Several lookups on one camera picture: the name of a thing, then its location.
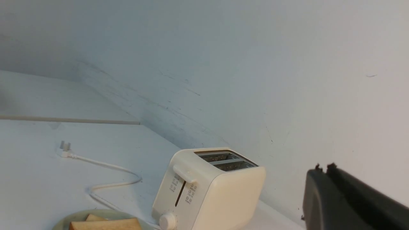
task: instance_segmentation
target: toaster lever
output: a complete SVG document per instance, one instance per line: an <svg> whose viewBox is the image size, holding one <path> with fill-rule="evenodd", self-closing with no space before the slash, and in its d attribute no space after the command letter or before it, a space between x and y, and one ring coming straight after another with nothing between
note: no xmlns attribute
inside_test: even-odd
<svg viewBox="0 0 409 230"><path fill-rule="evenodd" d="M194 178L191 174L190 171L183 170L180 166L174 165L173 166L173 171L179 175L183 180L185 180L187 183L195 183L196 178Z"/></svg>

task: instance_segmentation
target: toaster slot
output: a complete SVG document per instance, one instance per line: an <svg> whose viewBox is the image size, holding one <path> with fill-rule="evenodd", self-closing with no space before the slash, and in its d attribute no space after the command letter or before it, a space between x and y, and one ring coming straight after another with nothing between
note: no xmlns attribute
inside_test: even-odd
<svg viewBox="0 0 409 230"><path fill-rule="evenodd" d="M234 171L234 170L239 170L239 169L245 169L245 168L251 168L256 165L244 161L242 159L238 160L223 160L218 162L217 164L213 164L216 168L229 172L229 171Z"/></svg>
<svg viewBox="0 0 409 230"><path fill-rule="evenodd" d="M200 158L204 159L207 162L214 162L220 160L230 160L230 159L240 159L240 156L232 152L205 152L205 153L196 153Z"/></svg>

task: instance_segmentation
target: white cable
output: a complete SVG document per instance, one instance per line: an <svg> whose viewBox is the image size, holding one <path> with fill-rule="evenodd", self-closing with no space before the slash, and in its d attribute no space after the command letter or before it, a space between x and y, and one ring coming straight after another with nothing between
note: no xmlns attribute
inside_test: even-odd
<svg viewBox="0 0 409 230"><path fill-rule="evenodd" d="M61 154L61 157L79 159L79 160L83 160L83 161L86 161L86 162L89 162L89 163L92 163L92 164L95 164L95 165L100 165L100 166L103 166L103 167L107 167L107 168L111 168L111 169L116 169L116 170L124 171L124 172L127 172L127 173L130 173L130 174L132 174L132 175L137 176L138 179L137 179L137 180L133 180L133 181L121 182L121 183L112 183L112 184L105 184L105 185L95 185L95 186L92 186L92 187L88 188L88 194L89 194L89 196L90 196L91 198L93 198L94 200L100 202L101 204L103 204L103 205L105 205L105 206L107 206L107 207L109 207L109 208L111 208L111 209L113 209L113 210L116 210L116 211L123 211L123 210L121 210L119 207L115 206L115 205L112 204L111 202L105 200L104 198L100 197L100 196L99 196L98 194L96 194L94 191L97 190L97 189L107 188L107 187L114 187L114 186L121 186L121 185L131 185L131 184L135 184L135 183L137 183L137 182L139 182L139 181L142 180L142 177L141 177L141 176L139 176L138 174L132 172L132 171L129 170L129 169L123 168L123 167L118 166L118 165L112 165L112 164L104 163L104 162L101 162L101 161L92 160L92 159L89 159L89 158L85 158L85 157L82 157L82 156L78 156L78 155L76 155L76 154L73 154L71 150L63 151L62 154ZM147 224L149 224L150 226L156 228L156 229L161 229L160 226L157 225L157 224L154 224L154 223L151 223L151 222L148 222L148 221L145 221L145 222L146 222Z"/></svg>

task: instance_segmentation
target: white wall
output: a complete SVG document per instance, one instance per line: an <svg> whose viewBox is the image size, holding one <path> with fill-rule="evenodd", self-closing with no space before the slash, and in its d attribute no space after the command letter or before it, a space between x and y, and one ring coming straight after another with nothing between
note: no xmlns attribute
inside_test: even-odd
<svg viewBox="0 0 409 230"><path fill-rule="evenodd" d="M137 121L81 83L0 70L0 119L5 117Z"/></svg>
<svg viewBox="0 0 409 230"><path fill-rule="evenodd" d="M407 1L6 2L0 49L44 53L33 67L10 51L10 68L71 66L177 146L231 146L267 167L261 199L292 220L317 162L409 205Z"/></svg>

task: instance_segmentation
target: power cord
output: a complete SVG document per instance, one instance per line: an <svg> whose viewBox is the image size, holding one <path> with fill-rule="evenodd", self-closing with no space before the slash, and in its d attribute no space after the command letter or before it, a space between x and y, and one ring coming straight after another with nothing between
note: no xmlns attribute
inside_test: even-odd
<svg viewBox="0 0 409 230"><path fill-rule="evenodd" d="M141 180L142 180L142 177L139 176L138 174L132 172L131 170L126 169L126 168L123 168L123 167L121 167L121 166L112 165L112 164L108 164L108 163L104 163L104 162L101 162L101 161L92 160L92 159L89 159L89 158L85 158L85 157L76 155L76 154L74 154L74 153L71 151L70 146L71 146L70 143L66 144L64 141L61 142L60 148L63 150L62 153L60 154L61 157L63 157L63 158L72 158L72 159L79 159L79 160L86 161L86 162L88 162L88 163L92 163L92 164L99 165L99 166L103 166L103 167L107 167L107 168L110 168L110 169L115 169L115 170L127 172L127 173L130 173L130 174L132 174L132 175L137 176L137 179L136 179L136 180L132 180L132 181L128 181L128 182L111 183L111 184L105 184L105 185L95 185L95 186L91 186L90 188L88 188L88 192L89 192L88 194L89 194L89 196L90 196L91 198L93 198L94 200L100 202L101 204L103 204L103 205L109 207L110 209L113 209L113 210L116 210L116 211L122 211L119 207L115 206L115 205L112 204L111 202L105 200L104 198L102 198L102 197L100 197L98 194L96 194L96 193L95 193L95 190L101 189L101 188L107 188L107 187L114 187L114 186L135 184L135 183L141 181ZM157 225L157 224L154 224L154 223L151 223L151 222L148 222L148 221L145 221L145 222L148 223L150 226L156 228L156 229L159 229L159 230L161 229L160 226Z"/></svg>

